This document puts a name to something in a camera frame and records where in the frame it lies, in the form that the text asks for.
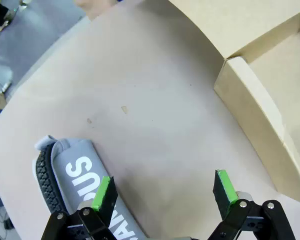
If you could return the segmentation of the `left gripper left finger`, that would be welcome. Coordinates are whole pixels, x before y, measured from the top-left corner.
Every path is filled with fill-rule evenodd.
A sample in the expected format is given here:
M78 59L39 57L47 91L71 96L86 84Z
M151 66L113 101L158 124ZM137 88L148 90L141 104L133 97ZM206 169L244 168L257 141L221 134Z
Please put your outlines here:
M110 223L118 193L113 177L105 176L92 202L83 201L71 215L57 211L50 215L43 240L114 240Z

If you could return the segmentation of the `person's right hand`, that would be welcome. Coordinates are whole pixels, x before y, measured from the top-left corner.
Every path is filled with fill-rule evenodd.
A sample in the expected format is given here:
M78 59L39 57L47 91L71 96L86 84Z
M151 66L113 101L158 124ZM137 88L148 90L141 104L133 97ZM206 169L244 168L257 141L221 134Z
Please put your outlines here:
M94 20L106 10L118 3L117 0L74 0L74 3L80 7L89 20Z

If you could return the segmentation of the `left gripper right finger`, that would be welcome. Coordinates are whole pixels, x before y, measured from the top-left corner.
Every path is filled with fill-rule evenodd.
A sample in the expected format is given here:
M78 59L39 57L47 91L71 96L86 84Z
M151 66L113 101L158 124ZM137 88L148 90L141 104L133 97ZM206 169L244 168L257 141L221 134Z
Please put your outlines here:
M237 240L242 232L252 232L257 240L296 238L279 201L256 204L249 193L235 191L226 170L215 171L213 194L222 218L214 240Z

